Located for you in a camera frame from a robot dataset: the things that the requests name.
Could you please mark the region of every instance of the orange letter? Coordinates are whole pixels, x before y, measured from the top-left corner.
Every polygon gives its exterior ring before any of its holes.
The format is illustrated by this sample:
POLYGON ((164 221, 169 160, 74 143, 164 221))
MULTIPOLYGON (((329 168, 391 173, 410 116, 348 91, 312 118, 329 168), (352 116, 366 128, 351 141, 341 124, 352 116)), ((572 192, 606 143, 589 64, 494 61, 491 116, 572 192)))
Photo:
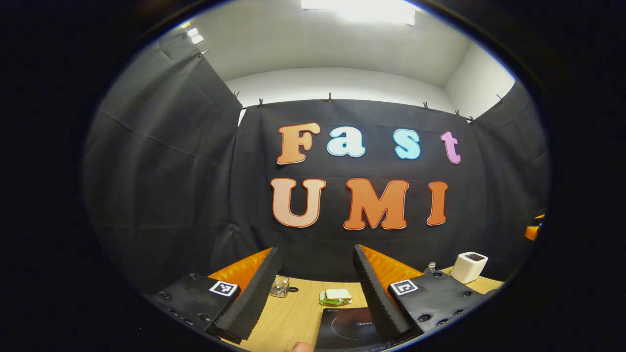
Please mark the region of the orange letter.
POLYGON ((272 212, 281 224, 291 227, 307 227, 315 224, 319 216, 319 199, 326 181, 309 179, 304 180, 302 186, 307 189, 307 211, 304 215, 291 213, 291 190, 295 187, 292 179, 273 179, 270 184, 274 188, 272 212))
POLYGON ((304 132, 302 136, 300 136, 300 132, 302 131, 310 131, 318 134, 320 129, 319 125, 315 122, 279 128, 278 132, 282 134, 282 154, 276 159, 279 165, 301 163, 306 159, 306 155, 300 153, 300 146, 302 145, 304 150, 311 149, 313 137, 309 132, 304 132))
POLYGON ((375 229, 387 212, 381 227, 385 230, 398 230, 406 227, 404 220, 404 194, 409 189, 409 182, 393 180, 387 184, 380 199, 376 195, 372 183, 368 179, 351 179, 346 186, 352 190, 352 205, 350 205, 350 219, 344 223, 347 230, 363 230, 363 212, 369 226, 375 229))
POLYGON ((431 215, 426 221, 430 226, 441 225, 446 222, 446 216, 443 215, 443 204, 446 200, 446 190, 448 184, 442 181, 435 181, 428 184, 428 188, 433 194, 433 203, 431 207, 431 215))

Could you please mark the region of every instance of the white cube speaker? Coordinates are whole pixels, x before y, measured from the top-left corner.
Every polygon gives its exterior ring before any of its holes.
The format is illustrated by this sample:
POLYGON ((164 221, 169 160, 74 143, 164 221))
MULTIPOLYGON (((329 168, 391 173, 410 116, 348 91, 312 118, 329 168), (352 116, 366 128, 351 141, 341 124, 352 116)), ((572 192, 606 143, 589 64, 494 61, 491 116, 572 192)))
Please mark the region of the white cube speaker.
POLYGON ((487 259, 484 255, 476 252, 461 253, 456 258, 450 275, 462 284, 474 281, 483 271, 487 259))

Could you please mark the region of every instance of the ceiling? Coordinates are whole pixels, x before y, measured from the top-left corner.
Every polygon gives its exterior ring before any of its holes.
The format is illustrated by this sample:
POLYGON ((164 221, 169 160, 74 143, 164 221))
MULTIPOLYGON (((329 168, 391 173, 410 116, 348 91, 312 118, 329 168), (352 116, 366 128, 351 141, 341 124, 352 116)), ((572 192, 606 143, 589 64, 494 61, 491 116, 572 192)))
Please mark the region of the ceiling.
POLYGON ((415 26, 358 23, 300 0, 234 0, 190 20, 204 57, 225 80, 289 68, 338 67, 405 76, 443 87, 469 40, 431 15, 415 26))

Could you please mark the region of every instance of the sandwich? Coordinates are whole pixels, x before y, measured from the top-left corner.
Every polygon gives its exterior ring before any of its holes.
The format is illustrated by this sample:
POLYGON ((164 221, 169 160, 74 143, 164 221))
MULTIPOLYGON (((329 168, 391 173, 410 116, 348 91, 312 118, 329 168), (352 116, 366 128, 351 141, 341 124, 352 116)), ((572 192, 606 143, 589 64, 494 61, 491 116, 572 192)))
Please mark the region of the sandwich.
POLYGON ((352 296, 347 289, 327 289, 319 294, 319 304, 332 306, 345 306, 352 303, 352 296))

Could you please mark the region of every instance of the table surface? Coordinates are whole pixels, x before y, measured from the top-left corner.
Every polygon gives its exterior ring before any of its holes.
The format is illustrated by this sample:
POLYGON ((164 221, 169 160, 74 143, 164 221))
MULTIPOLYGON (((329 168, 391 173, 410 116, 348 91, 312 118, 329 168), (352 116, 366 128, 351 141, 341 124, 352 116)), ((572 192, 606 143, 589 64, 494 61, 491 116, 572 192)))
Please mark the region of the table surface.
MULTIPOLYGON (((452 267, 442 271, 449 274, 452 267)), ((502 281, 480 276, 467 286, 476 292, 487 293, 497 289, 502 281)), ((347 289, 352 296, 352 303, 342 308, 367 307, 361 284, 358 282, 324 282, 289 279, 291 287, 298 287, 298 292, 290 292, 285 298, 268 296, 259 322, 252 330, 248 340, 238 346, 253 352, 283 352, 290 350, 298 341, 315 346, 317 332, 322 319, 322 310, 327 308, 319 304, 319 293, 325 289, 347 289)))

